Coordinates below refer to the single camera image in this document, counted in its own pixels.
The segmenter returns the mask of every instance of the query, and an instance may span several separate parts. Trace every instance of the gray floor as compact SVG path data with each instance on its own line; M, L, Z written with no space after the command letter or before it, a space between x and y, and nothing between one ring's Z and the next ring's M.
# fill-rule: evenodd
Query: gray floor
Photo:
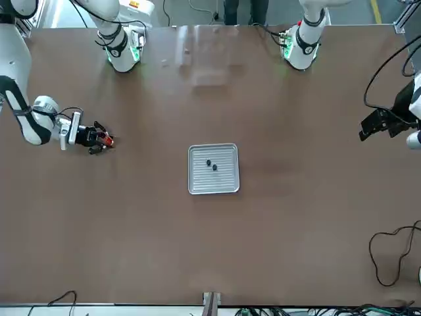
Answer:
M154 0L156 22L164 26L167 19L162 11L162 1ZM195 7L214 12L216 0L191 0ZM201 13L190 8L188 0L166 0L166 11L171 16L171 23L183 24L206 24L212 19L209 13ZM224 18L224 0L219 0L219 22ZM374 15L369 0L354 0L352 3L330 10L332 24L373 24ZM250 0L240 0L238 8L238 23L246 24L249 20ZM271 0L269 4L267 23L283 24L296 23L302 17L303 10L298 0Z
M404 10L405 5L399 3L397 0L377 0L379 11L382 16L383 23L393 23L396 21L401 12ZM405 37L407 41L415 38L421 34L421 8L418 8L415 13L410 17L405 25ZM410 48L410 51L416 47L416 43ZM414 57L412 63L415 69L421 69L421 49L419 49Z

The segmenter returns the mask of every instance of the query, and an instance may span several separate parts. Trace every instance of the brown table surface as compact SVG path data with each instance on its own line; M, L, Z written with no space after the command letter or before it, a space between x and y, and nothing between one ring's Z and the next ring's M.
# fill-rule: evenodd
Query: brown table surface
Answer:
M392 26L327 27L318 60L297 72L269 37L238 30L153 29L128 74L107 64L95 30L33 33L30 99L81 106L118 143L98 157L33 147L3 111L1 302L72 289L79 302L191 304L214 290L224 304L421 305L419 237L392 288L368 255L373 233L420 219L421 153L406 133L358 136L371 112L364 89L404 37ZM371 101L392 104L405 55ZM195 86L210 70L225 84ZM188 147L221 142L238 146L240 191L190 195ZM374 242L385 281L403 237Z

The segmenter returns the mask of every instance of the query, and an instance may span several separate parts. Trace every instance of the black cable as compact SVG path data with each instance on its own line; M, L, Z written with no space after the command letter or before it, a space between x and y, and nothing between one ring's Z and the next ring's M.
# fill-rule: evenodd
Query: black cable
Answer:
M280 38L281 33L284 32L285 30L276 33L273 32L271 30L269 30L265 25L260 24L260 23L253 23L252 26L260 26L265 32L269 33L270 37L272 38L272 40L275 42L276 45L280 46L280 47L287 47L285 44L281 44L279 41L276 40L275 36L277 36L278 38Z
M29 313L27 314L27 316L30 316L32 314L32 311L34 310L35 306L31 306L31 309L29 310Z
M70 311L68 312L68 316L71 316L72 310L73 310L74 306L76 305L76 301L78 300L78 294L76 293L76 291L73 291L73 290L67 291L66 293L64 293L59 298L56 298L55 300L52 300L51 302L49 302L47 304L47 306L52 306L53 304L57 303L58 301L61 301L63 298L65 298L69 294L73 294L73 303L72 303L72 306L70 307Z
M324 314L326 314L329 311L330 311L330 308L326 308L325 311L321 312L320 314L318 313L317 316L323 316Z
M260 23L253 23L252 25L253 26L260 26L264 31L266 31L269 34L272 34L274 36L280 36L280 33L284 32L284 31L282 31L282 32L273 32L273 31L269 30L265 25L260 24Z
M87 24L83 18L83 16L80 14L79 9L77 8L77 6L73 3L73 1L70 0L70 3L73 5L73 7L75 8L76 12L79 14L80 19L82 20L82 22L85 24L85 27L87 28Z
M83 113L84 113L84 110L82 109L82 108L80 108L80 107L65 107L63 110L61 110L60 112L58 112L58 113L55 113L53 116L54 117L56 117L57 115L63 115L63 116L66 116L66 117L68 117L67 115L65 115L65 114L63 114L65 111L67 111L67 110L80 110L82 113L82 115L83 115Z
M421 221L416 221L412 226L402 226L402 227L399 227L398 229L396 229L394 232L377 232L377 233L375 233L372 237L371 237L371 239L370 239L370 241L369 241L369 243L368 243L368 251L370 252L370 258L371 258L371 261L373 262L373 265L374 265L374 268L375 268L375 270L376 270L376 278L377 278L377 281L382 285L382 286L393 286L393 285L395 285L396 284L396 282L399 280L399 277L401 276L401 266L402 266L402 260L409 254L409 252L410 252L410 250L411 250L411 247L412 247L412 241L414 240L414 233L415 233L415 230L418 230L418 231L420 231L421 232L421 228L420 227L417 227L417 224L419 223L419 222L421 222ZM373 256L373 253L372 253L372 250L371 250L371 247L372 247L372 242L373 242L373 239L376 237L376 236L378 236L378 235L387 235L387 236L394 236L394 235L396 235L396 234L398 234L401 230L404 230L404 229L410 229L410 233L409 233L409 242L408 242L408 244L407 244L407 250L406 251L404 251L402 254L401 254L401 256L399 257L399 260L398 260L398 264L397 264L397 272L396 272L396 277L393 279L393 281L392 282L390 282L390 283L384 283L383 281L381 281L380 280L380 278L379 278L379 269L378 269L378 266L377 266L377 263L376 263L376 260L374 260L374 256Z
M162 11L164 11L164 14L166 15L166 18L168 19L168 26L170 26L171 25L171 18L165 10L165 0L163 0L163 2L162 2Z
M414 56L414 54L416 53L416 51L418 51L419 50L419 48L421 47L421 44L419 44L418 46L416 46L415 48L414 48L414 50L409 54L409 56L408 56L408 58L406 59L406 61L405 61L405 63L403 64L403 67L402 67L402 75L404 76L404 77L412 77L412 76L414 76L415 74L416 74L416 71L414 71L414 72L411 72L411 73L406 73L405 72L405 69L406 69L406 67L407 67L407 65L408 65L408 63L409 63L409 61L412 59L412 56Z
M120 21L109 21L109 20L105 20L104 18L101 18L99 15L97 15L97 14L95 14L95 13L93 13L92 11L90 11L90 10L88 10L87 8L85 8L83 5L81 5L80 4L80 2L79 2L79 0L69 0L70 2L71 1L74 1L75 3L77 3L81 8L83 8L83 10L85 10L86 12L88 12L91 16L94 16L95 18L98 18L99 20L101 20L101 21L104 21L104 22L108 22L108 23L113 23L113 24L130 24L130 23L136 23L136 22L139 22L139 23L141 23L142 25L143 25L143 27L145 28L145 30L146 30L146 24L145 23L143 23L141 20L131 20L131 21L125 21L125 22L120 22Z
M394 54L392 54L392 56L390 56L388 59L386 59L386 61L383 62L383 64L379 67L379 69L371 77L371 79L370 79L370 81L369 81L369 83L367 85L366 91L364 92L364 104L365 104L366 107L371 107L373 109L382 109L384 111L387 111L390 115L393 115L396 119L400 120L401 122L403 122L403 123L405 123L406 125L409 125L409 126L412 126L413 123L409 123L409 122L405 121L399 115L396 115L388 107L382 107L380 105L371 104L371 103L367 102L367 94L368 94L368 90L370 89L373 81L376 79L376 77L379 74L379 72L382 71L382 69L384 68L384 66L387 65L393 58L395 58L396 56L398 56L398 54L400 54L401 51L403 51L404 49L406 49L407 47L409 47L410 45L412 45L414 42L418 41L420 38L421 38L421 35L416 36L413 40L411 40L410 42L408 42L407 44L405 44L404 46L402 46L402 48L398 49L396 52L394 52Z
M269 316L268 312L265 311L263 308L256 308L256 309L260 311L261 315L262 315L262 313L264 313L266 316Z

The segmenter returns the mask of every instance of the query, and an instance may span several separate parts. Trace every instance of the person's legs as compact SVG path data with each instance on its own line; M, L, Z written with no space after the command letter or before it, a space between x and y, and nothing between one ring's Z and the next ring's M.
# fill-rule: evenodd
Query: person's legs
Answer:
M224 23L225 25L237 24L237 9L239 0L225 0L224 2Z
M251 12L249 24L266 24L266 13L268 12L269 0L251 0Z

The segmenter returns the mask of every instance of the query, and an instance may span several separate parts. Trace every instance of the metal tray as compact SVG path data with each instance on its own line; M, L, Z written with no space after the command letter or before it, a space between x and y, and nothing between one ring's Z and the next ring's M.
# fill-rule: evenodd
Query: metal tray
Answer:
M193 145L189 148L190 194L234 193L239 190L238 149L235 144Z

